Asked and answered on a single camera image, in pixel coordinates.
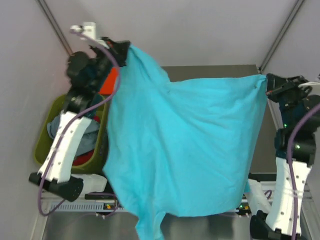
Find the cyan t shirt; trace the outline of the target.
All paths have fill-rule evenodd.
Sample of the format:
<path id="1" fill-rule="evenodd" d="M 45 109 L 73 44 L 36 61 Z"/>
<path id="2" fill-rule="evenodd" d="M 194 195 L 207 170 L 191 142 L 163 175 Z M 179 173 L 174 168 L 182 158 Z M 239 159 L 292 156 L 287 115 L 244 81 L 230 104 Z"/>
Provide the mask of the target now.
<path id="1" fill-rule="evenodd" d="M 136 46 L 120 71 L 103 168 L 141 240 L 162 240 L 166 214 L 203 217 L 237 208 L 267 104 L 267 79 L 172 82 Z"/>

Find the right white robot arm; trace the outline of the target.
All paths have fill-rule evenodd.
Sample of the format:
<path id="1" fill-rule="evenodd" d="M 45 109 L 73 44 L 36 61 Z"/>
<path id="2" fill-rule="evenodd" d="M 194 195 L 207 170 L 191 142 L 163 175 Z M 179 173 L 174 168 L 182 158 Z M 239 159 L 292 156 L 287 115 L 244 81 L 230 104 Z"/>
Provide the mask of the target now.
<path id="1" fill-rule="evenodd" d="M 307 178 L 316 155 L 315 132 L 320 127 L 319 82 L 303 76 L 266 75 L 267 98 L 279 105 L 283 127 L 274 139 L 276 182 L 269 202 L 259 181 L 249 178 L 233 185 L 251 211 L 250 236 L 255 240 L 302 240 L 301 207 Z"/>

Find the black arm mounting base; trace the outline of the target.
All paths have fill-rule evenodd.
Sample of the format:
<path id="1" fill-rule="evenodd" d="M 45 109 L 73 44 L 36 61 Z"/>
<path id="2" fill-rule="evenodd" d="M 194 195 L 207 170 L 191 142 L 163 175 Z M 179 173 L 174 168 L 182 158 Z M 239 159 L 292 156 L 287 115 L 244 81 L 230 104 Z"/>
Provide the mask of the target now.
<path id="1" fill-rule="evenodd" d="M 84 195 L 86 200 L 117 200 L 116 194 L 105 175 L 90 175 L 93 182 L 90 191 Z"/>

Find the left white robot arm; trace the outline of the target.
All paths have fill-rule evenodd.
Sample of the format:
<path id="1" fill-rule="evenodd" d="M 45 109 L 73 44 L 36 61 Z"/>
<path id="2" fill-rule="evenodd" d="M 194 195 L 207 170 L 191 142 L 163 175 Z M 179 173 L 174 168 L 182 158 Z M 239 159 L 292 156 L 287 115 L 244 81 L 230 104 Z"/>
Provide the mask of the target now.
<path id="1" fill-rule="evenodd" d="M 115 85 L 107 98 L 102 98 L 100 90 L 112 69 L 126 65 L 131 45 L 129 40 L 113 41 L 108 37 L 89 42 L 90 49 L 96 54 L 94 58 L 83 51 L 68 58 L 66 75 L 71 88 L 63 103 L 59 126 L 44 163 L 28 179 L 40 191 L 46 190 L 69 202 L 78 199 L 85 185 L 84 177 L 72 176 L 81 139 L 93 121 L 96 109 L 109 102 L 119 87 Z"/>

